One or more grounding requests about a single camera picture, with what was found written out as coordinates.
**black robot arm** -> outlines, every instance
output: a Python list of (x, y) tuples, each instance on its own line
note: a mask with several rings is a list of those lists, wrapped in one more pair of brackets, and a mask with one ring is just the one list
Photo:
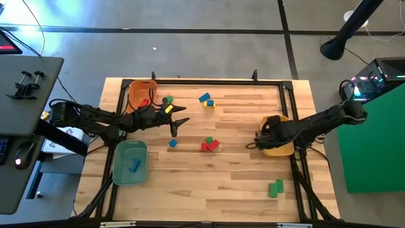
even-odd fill
[(50, 123), (56, 127), (76, 127), (82, 129), (86, 134), (100, 135), (107, 146), (114, 145), (121, 136), (120, 130), (135, 132), (160, 125), (170, 125), (171, 136), (177, 136), (177, 129), (190, 118), (172, 121), (171, 114), (185, 110), (186, 107), (175, 106), (164, 102), (156, 108), (152, 105), (138, 107), (132, 113), (117, 114), (104, 111), (90, 105), (82, 105), (76, 102), (63, 101), (52, 104)]
[(308, 148), (315, 138), (342, 125), (363, 123), (367, 112), (358, 101), (343, 101), (328, 110), (303, 118), (282, 122), (280, 116), (269, 117), (256, 134), (254, 141), (259, 149), (272, 149), (294, 142), (297, 148)]

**black desk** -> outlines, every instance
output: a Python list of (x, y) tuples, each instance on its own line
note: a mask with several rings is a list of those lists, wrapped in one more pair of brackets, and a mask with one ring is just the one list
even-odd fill
[[(0, 165), (0, 214), (16, 212), (45, 138), (77, 153), (87, 152), (86, 143), (40, 119), (62, 64), (63, 58), (0, 56), (0, 136), (11, 139), (6, 162)], [(16, 92), (14, 83), (21, 80), (23, 70), (32, 74), (32, 78), (27, 77), (23, 84), (34, 83), (35, 71), (47, 75), (39, 79), (40, 89), (33, 92), (37, 99), (14, 100), (6, 96)], [(36, 143), (32, 162), (27, 169), (17, 170), (15, 153), (21, 143), (28, 140)]]

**red block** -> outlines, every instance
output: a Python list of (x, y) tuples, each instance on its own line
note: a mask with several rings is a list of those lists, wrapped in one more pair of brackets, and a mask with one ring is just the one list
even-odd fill
[(220, 145), (220, 142), (218, 140), (214, 140), (210, 145), (208, 145), (208, 149), (210, 151), (214, 151), (215, 148), (217, 148)]
[(201, 143), (201, 151), (207, 151), (208, 150), (208, 144), (206, 142)]
[(149, 104), (149, 100), (144, 99), (139, 106), (142, 107), (142, 106), (145, 106), (145, 105), (148, 105), (148, 104)]

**green panel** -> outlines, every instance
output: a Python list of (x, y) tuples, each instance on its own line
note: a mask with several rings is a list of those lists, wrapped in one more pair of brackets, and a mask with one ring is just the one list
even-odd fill
[(405, 84), (363, 107), (365, 123), (337, 129), (347, 191), (405, 191)]

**monitor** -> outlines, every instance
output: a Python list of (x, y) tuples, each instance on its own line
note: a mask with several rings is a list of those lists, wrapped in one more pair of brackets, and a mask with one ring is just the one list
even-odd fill
[(22, 54), (21, 49), (0, 31), (0, 54)]

